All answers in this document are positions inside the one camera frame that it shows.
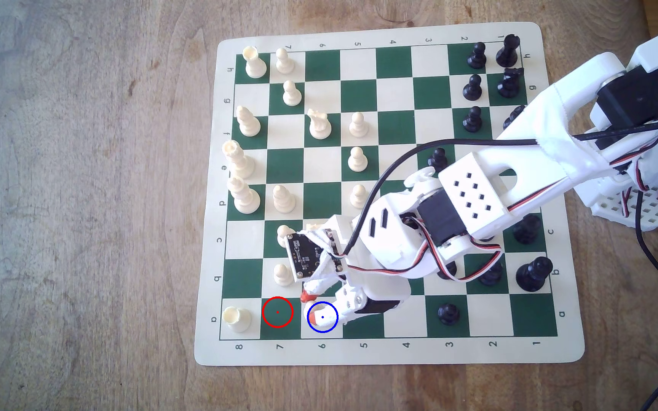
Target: white chess piece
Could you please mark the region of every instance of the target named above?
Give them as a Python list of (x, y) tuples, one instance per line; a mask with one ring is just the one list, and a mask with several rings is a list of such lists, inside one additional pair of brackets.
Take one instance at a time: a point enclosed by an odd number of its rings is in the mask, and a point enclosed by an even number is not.
[(296, 207), (296, 196), (279, 184), (273, 188), (273, 205), (279, 213), (290, 213)]
[(277, 264), (273, 267), (273, 280), (281, 287), (287, 287), (293, 284), (293, 274), (291, 274), (287, 266)]
[(296, 83), (286, 80), (284, 83), (284, 103), (294, 106), (301, 102), (301, 92), (296, 89)]
[(352, 194), (350, 194), (350, 204), (356, 209), (361, 209), (365, 206), (367, 202), (367, 189), (362, 184), (357, 184), (352, 188)]
[(250, 311), (233, 306), (227, 307), (222, 312), (222, 322), (233, 332), (242, 333), (250, 327)]
[(260, 131), (260, 121), (247, 108), (239, 105), (235, 109), (235, 116), (238, 117), (240, 132), (246, 137), (253, 137)]
[(243, 58), (245, 59), (245, 72), (252, 78), (261, 78), (268, 70), (265, 61), (258, 57), (258, 49), (251, 45), (243, 49)]
[(364, 137), (367, 134), (369, 126), (365, 122), (365, 116), (359, 111), (352, 114), (352, 122), (350, 123), (350, 134), (355, 137)]
[(331, 134), (331, 123), (327, 120), (326, 113), (320, 113), (309, 108), (306, 111), (306, 116), (311, 119), (311, 123), (308, 125), (308, 132), (311, 133), (313, 138), (324, 140), (324, 138), (329, 137)]
[(222, 144), (222, 153), (230, 162), (230, 172), (240, 178), (248, 178), (255, 169), (255, 162), (247, 156), (240, 144), (235, 140), (228, 140)]
[(367, 168), (367, 156), (362, 152), (360, 147), (353, 147), (350, 152), (350, 158), (347, 160), (347, 164), (352, 171), (359, 173)]
[(276, 50), (276, 69), (279, 70), (281, 74), (288, 74), (293, 71), (295, 66), (293, 60), (288, 57), (288, 52), (285, 48), (279, 48)]
[(279, 225), (279, 229), (276, 231), (276, 239), (279, 241), (279, 246), (286, 248), (286, 236), (293, 233), (295, 233), (295, 230), (289, 226)]
[(235, 208), (243, 214), (250, 214), (258, 210), (260, 195), (251, 189), (240, 177), (227, 179), (227, 189), (235, 199)]

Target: black chess piece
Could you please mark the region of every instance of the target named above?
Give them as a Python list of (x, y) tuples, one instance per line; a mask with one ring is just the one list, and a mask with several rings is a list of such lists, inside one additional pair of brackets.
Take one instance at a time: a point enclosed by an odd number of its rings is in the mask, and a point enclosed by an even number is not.
[(469, 108), (469, 114), (463, 119), (463, 128), (467, 132), (477, 132), (481, 129), (481, 109), (478, 106)]
[(497, 285), (501, 281), (501, 276), (504, 275), (504, 267), (501, 266), (501, 261), (497, 261), (489, 268), (484, 274), (479, 277), (479, 282), (487, 287)]
[[(451, 274), (452, 276), (456, 276), (456, 272), (458, 271), (458, 267), (456, 267), (456, 262), (451, 261), (450, 263), (446, 264), (446, 270), (448, 270), (448, 274)], [(450, 280), (450, 278), (448, 278), (448, 276), (443, 271), (439, 271), (436, 274), (438, 274), (438, 276), (441, 277), (441, 279)]]
[(530, 264), (517, 269), (517, 284), (522, 290), (534, 293), (545, 285), (545, 280), (553, 271), (553, 262), (547, 257), (537, 257)]
[(520, 244), (529, 245), (535, 242), (543, 222), (534, 214), (527, 214), (521, 221), (512, 226), (512, 236)]
[(522, 114), (522, 111), (524, 110), (526, 106), (523, 105), (518, 105), (517, 107), (514, 107), (514, 110), (512, 110), (512, 113), (509, 113), (509, 117), (505, 120), (504, 123), (502, 123), (501, 128), (502, 129), (507, 129), (507, 127), (512, 124), (512, 121), (515, 121), (517, 116)]
[(469, 78), (469, 84), (463, 87), (463, 98), (469, 101), (476, 101), (481, 97), (481, 77), (478, 74), (473, 74)]
[(486, 65), (486, 45), (482, 42), (474, 44), (474, 52), (466, 59), (469, 67), (472, 69), (482, 69)]
[(438, 307), (438, 319), (445, 325), (454, 325), (461, 317), (462, 313), (453, 304), (441, 304)]
[(514, 34), (507, 35), (505, 45), (497, 51), (497, 64), (502, 67), (517, 64), (517, 47), (519, 47), (519, 37)]
[(519, 77), (524, 74), (524, 68), (505, 69), (504, 76), (497, 84), (497, 90), (502, 97), (511, 99), (519, 94)]
[(441, 170), (448, 167), (448, 158), (443, 147), (438, 147), (433, 151), (433, 154), (428, 157), (428, 165), (436, 169), (436, 173), (440, 173)]

